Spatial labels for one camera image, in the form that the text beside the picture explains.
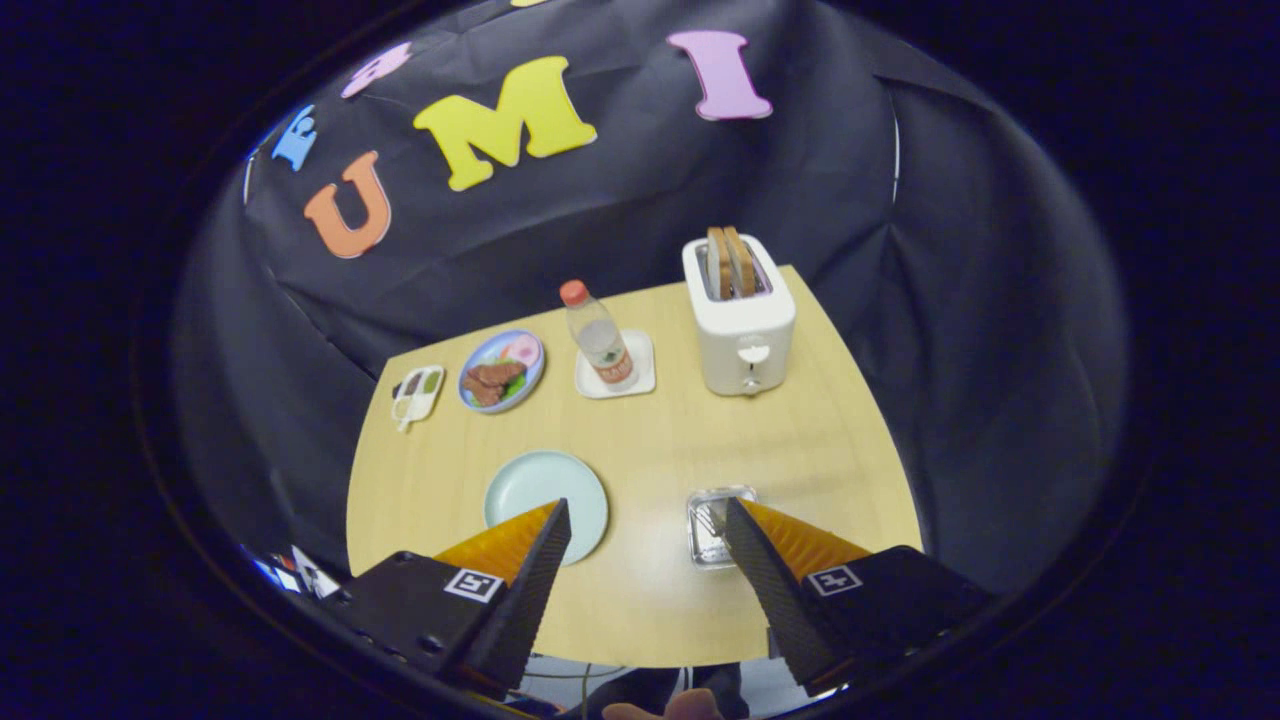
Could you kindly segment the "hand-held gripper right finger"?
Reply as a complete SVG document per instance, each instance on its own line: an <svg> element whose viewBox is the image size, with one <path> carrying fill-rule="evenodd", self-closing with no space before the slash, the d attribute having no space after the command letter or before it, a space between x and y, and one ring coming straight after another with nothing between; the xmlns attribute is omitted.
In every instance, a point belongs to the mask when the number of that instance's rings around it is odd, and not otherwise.
<svg viewBox="0 0 1280 720"><path fill-rule="evenodd" d="M995 602L910 546L865 550L746 498L726 501L723 539L810 697L882 680Z"/></svg>

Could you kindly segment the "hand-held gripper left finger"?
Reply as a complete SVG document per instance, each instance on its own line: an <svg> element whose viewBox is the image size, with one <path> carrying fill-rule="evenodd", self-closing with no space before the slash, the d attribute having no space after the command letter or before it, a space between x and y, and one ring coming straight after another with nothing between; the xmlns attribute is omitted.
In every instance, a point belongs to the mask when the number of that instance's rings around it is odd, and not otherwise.
<svg viewBox="0 0 1280 720"><path fill-rule="evenodd" d="M522 680L571 539L570 503L556 498L434 556L397 551L320 605L371 650L502 700Z"/></svg>

